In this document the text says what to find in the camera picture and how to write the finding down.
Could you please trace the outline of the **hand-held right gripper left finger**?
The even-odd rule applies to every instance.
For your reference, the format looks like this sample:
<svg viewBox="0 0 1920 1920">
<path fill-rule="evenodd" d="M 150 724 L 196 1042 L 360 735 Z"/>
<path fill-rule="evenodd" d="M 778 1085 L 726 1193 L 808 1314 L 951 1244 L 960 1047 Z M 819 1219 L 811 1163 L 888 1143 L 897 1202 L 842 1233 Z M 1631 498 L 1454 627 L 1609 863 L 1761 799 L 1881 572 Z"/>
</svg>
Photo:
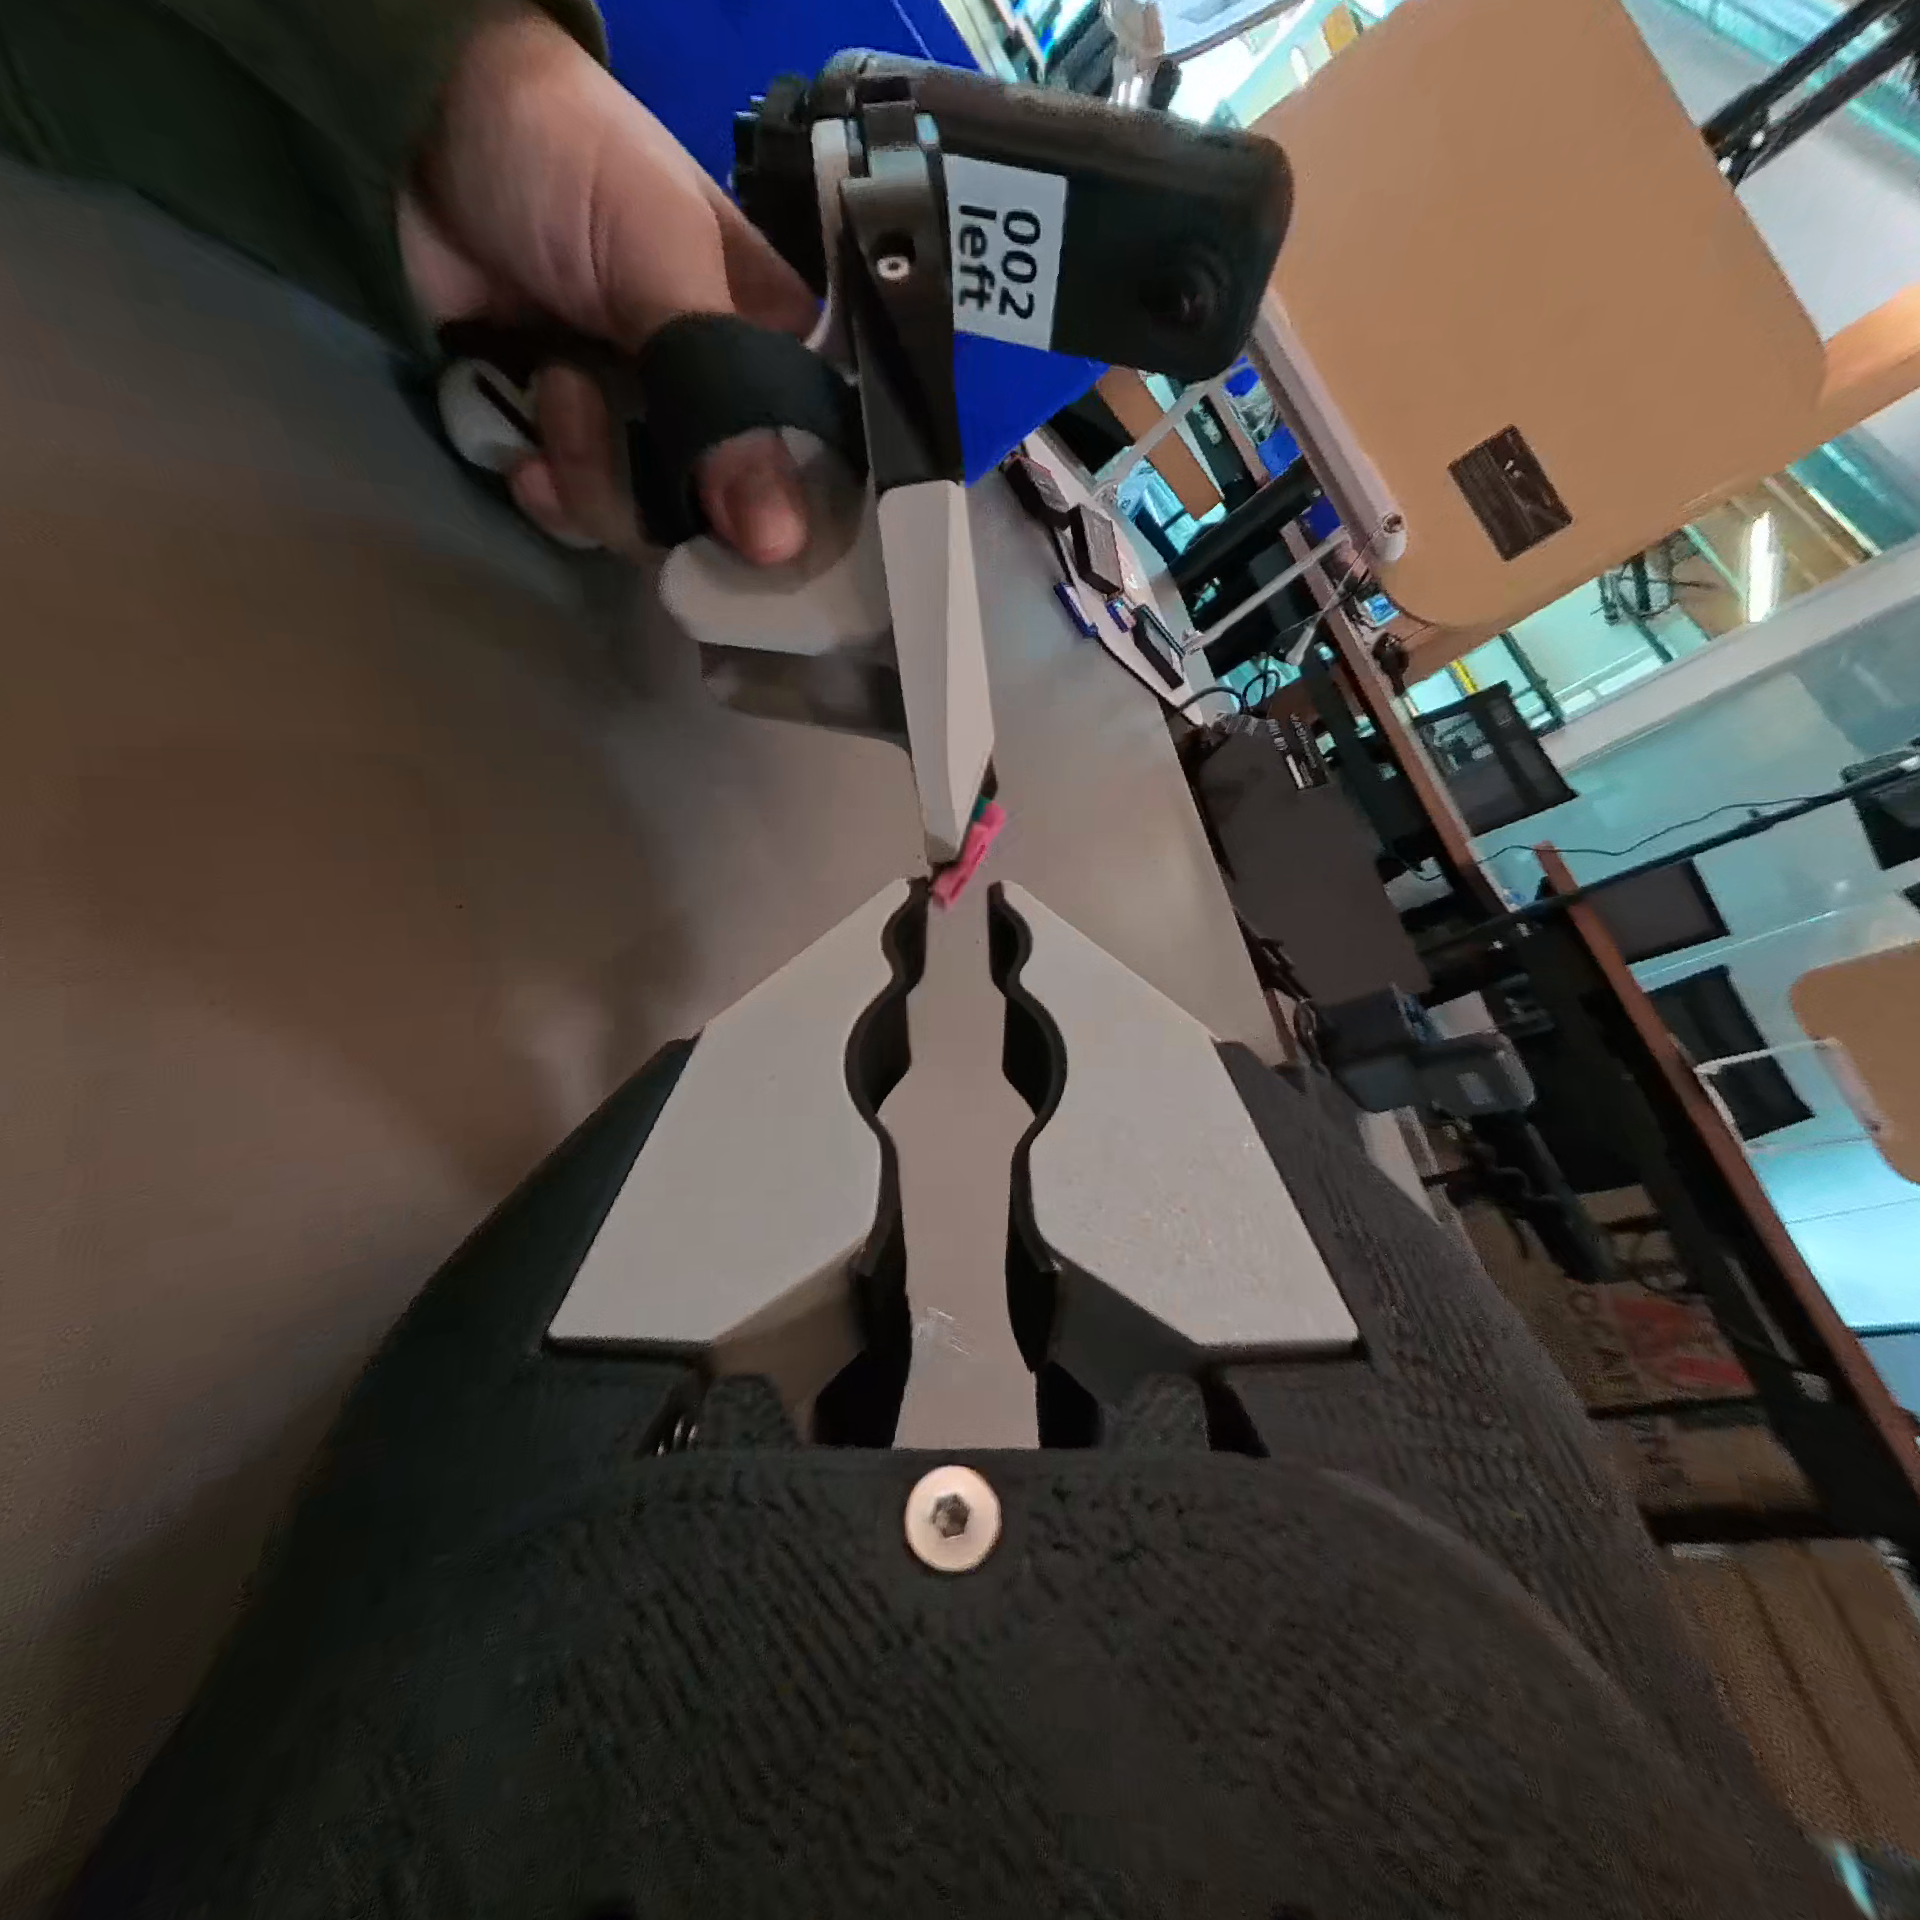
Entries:
<svg viewBox="0 0 1920 1920">
<path fill-rule="evenodd" d="M 590 1235 L 552 1347 L 868 1347 L 900 1238 L 879 1110 L 913 1066 L 900 876 L 697 1035 Z"/>
</svg>

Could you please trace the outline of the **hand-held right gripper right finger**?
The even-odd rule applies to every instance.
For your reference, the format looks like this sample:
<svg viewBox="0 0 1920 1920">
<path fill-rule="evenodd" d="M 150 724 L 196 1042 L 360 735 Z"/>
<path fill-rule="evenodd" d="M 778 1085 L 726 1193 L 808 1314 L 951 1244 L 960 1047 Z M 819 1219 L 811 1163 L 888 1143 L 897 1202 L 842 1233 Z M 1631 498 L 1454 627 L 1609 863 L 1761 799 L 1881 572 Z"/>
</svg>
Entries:
<svg viewBox="0 0 1920 1920">
<path fill-rule="evenodd" d="M 1013 883 L 988 889 L 1018 1349 L 1353 1349 L 1224 1042 Z"/>
</svg>

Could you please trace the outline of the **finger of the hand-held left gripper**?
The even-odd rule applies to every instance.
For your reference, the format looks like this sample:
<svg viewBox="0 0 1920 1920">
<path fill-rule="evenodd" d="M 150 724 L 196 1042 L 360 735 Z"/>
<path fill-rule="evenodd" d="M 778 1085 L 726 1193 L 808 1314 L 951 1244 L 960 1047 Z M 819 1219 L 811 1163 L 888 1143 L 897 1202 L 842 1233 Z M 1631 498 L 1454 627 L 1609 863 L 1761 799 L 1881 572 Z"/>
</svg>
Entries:
<svg viewBox="0 0 1920 1920">
<path fill-rule="evenodd" d="M 988 788 L 996 749 L 969 493 L 959 480 L 879 493 L 876 545 L 922 851 L 929 867 L 951 867 Z"/>
</svg>

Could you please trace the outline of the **pink lego piece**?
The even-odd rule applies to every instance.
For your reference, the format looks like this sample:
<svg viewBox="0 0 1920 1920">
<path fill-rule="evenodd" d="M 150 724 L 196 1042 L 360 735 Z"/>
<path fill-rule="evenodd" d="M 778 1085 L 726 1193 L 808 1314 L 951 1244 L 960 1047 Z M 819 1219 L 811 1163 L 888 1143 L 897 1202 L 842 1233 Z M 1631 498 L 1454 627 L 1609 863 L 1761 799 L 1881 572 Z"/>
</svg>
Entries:
<svg viewBox="0 0 1920 1920">
<path fill-rule="evenodd" d="M 988 863 L 996 838 L 1003 830 L 1003 803 L 996 799 L 978 799 L 964 838 L 951 863 L 944 863 L 926 886 L 926 895 L 933 908 L 953 908 L 960 892 L 974 886 L 978 870 Z"/>
</svg>

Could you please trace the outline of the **person's left forearm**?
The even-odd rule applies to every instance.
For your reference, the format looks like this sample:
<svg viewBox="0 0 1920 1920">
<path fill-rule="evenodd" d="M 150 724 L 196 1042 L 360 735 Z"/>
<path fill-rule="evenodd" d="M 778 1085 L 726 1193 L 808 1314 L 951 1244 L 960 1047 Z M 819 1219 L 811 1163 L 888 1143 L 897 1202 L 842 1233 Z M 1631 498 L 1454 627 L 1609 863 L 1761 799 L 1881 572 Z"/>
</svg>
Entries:
<svg viewBox="0 0 1920 1920">
<path fill-rule="evenodd" d="M 5 158 L 123 187 L 419 350 L 396 198 L 519 3 L 5 3 Z"/>
</svg>

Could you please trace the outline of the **person's left hand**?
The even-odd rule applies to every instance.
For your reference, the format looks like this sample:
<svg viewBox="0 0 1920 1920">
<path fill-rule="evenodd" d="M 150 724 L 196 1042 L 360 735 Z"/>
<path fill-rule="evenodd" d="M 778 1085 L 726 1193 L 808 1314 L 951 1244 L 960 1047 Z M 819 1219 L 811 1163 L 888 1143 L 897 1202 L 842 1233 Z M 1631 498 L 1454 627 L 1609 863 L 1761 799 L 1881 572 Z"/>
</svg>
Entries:
<svg viewBox="0 0 1920 1920">
<path fill-rule="evenodd" d="M 808 339 L 811 289 L 686 148 L 541 9 L 492 3 L 460 41 L 396 198 L 406 284 L 431 325 L 557 325 L 620 353 L 679 316 Z M 572 552 L 642 554 L 606 399 L 590 375 L 533 377 L 538 447 L 506 493 Z M 804 485 L 774 431 L 704 455 L 706 526 L 754 566 L 804 554 Z"/>
</svg>

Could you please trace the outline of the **blue-grey device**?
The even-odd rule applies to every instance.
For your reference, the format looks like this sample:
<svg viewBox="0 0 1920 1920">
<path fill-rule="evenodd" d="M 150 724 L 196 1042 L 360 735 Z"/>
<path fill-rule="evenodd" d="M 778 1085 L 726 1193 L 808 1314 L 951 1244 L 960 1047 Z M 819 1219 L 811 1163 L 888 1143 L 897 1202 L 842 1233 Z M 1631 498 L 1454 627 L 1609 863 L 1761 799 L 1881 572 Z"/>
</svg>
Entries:
<svg viewBox="0 0 1920 1920">
<path fill-rule="evenodd" d="M 1330 1080 L 1364 1110 L 1441 1119 L 1525 1115 L 1534 1080 L 1499 1029 L 1445 1031 L 1400 988 L 1313 1004 L 1315 1054 Z"/>
</svg>

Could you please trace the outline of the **black box on table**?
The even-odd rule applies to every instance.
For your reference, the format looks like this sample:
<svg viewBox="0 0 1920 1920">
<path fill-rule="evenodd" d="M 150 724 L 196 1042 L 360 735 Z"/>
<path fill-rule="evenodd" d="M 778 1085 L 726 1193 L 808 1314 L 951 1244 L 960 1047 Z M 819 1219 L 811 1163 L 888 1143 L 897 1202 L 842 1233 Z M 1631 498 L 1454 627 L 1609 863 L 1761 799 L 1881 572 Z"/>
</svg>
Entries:
<svg viewBox="0 0 1920 1920">
<path fill-rule="evenodd" d="M 1336 780 L 1307 780 L 1264 724 L 1231 724 L 1196 739 L 1187 784 L 1233 917 L 1289 998 L 1431 994 L 1372 830 Z"/>
</svg>

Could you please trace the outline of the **large tan divider panel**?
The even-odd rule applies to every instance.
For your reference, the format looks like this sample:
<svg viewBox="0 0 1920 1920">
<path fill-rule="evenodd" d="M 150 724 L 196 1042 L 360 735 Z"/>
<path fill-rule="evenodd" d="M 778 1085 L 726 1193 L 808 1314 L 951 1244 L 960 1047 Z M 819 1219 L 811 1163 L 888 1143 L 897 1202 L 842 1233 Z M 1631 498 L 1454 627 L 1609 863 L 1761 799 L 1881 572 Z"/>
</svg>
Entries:
<svg viewBox="0 0 1920 1920">
<path fill-rule="evenodd" d="M 1623 3 L 1400 3 L 1253 123 L 1276 313 L 1482 639 L 1808 455 L 1826 341 Z"/>
</svg>

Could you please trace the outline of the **blue plastic bin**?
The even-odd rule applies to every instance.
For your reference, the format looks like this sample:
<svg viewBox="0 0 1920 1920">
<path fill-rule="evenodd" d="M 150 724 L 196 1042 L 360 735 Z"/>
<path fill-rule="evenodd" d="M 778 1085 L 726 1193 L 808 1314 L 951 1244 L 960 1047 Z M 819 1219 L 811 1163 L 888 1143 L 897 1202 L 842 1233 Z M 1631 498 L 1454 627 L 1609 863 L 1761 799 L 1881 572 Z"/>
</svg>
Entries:
<svg viewBox="0 0 1920 1920">
<path fill-rule="evenodd" d="M 826 305 L 785 346 L 660 346 L 660 443 L 826 436 L 876 490 L 986 479 L 1100 375 L 1181 386 L 1251 346 L 1294 168 L 1274 137 L 996 77 L 944 3 L 604 3 L 613 68 Z"/>
</svg>

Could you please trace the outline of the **brown-edged desk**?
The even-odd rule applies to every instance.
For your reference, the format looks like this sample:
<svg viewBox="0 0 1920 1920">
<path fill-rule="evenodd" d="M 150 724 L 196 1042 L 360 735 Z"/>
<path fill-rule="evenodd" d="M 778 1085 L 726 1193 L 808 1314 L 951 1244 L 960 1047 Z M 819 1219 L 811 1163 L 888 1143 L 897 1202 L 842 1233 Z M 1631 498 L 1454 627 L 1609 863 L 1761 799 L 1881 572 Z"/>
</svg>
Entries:
<svg viewBox="0 0 1920 1920">
<path fill-rule="evenodd" d="M 1627 1025 L 1631 1042 L 1623 1066 L 1652 1080 L 1648 1102 L 1671 1135 L 1671 1160 L 1702 1163 L 1695 1193 L 1728 1212 L 1750 1248 L 1750 1266 L 1737 1272 L 1750 1280 L 1750 1299 L 1761 1303 L 1782 1334 L 1796 1340 L 1796 1358 L 1825 1364 L 1832 1384 L 1832 1403 L 1845 1403 L 1862 1438 L 1870 1438 L 1899 1489 L 1914 1497 L 1914 1426 L 1911 1417 L 1891 1402 L 1870 1353 L 1858 1342 L 1816 1280 L 1811 1266 L 1796 1252 L 1786 1219 L 1771 1203 L 1746 1143 L 1734 1135 L 1730 1119 L 1720 1115 L 1707 1085 L 1691 1069 L 1686 1047 L 1664 1029 L 1631 966 L 1623 963 L 1610 930 L 1595 911 L 1595 889 L 1577 889 L 1572 875 L 1554 843 L 1530 847 L 1543 870 L 1540 908 L 1546 917 L 1569 921 L 1569 940 L 1586 958 L 1587 972 L 1599 983 L 1599 998 Z"/>
</svg>

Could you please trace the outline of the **small tan divider panel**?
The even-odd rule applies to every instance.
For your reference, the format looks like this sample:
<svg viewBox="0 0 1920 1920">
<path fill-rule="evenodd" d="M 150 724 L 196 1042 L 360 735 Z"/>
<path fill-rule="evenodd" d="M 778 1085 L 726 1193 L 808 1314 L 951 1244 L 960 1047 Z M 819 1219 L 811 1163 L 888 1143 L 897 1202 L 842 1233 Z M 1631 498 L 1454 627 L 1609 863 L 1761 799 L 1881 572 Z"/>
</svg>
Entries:
<svg viewBox="0 0 1920 1920">
<path fill-rule="evenodd" d="M 1800 972 L 1790 1007 L 1881 1163 L 1914 1185 L 1914 942 Z"/>
</svg>

